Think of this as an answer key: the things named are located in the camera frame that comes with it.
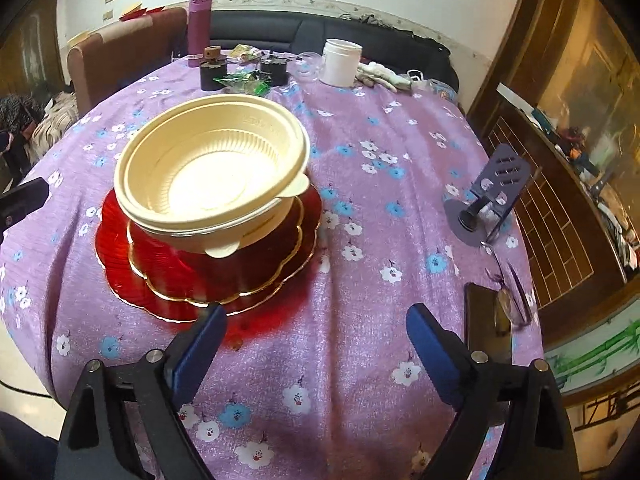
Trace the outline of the blue left forearm sleeve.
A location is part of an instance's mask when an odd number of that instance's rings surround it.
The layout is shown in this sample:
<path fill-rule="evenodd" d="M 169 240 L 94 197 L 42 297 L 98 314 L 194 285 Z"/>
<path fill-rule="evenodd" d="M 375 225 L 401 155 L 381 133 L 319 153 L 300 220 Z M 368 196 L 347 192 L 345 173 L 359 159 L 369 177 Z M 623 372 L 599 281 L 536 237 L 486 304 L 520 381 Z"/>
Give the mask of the blue left forearm sleeve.
<path fill-rule="evenodd" d="M 58 441 L 46 437 L 31 426 L 2 412 L 0 418 L 0 478 L 54 478 Z"/>

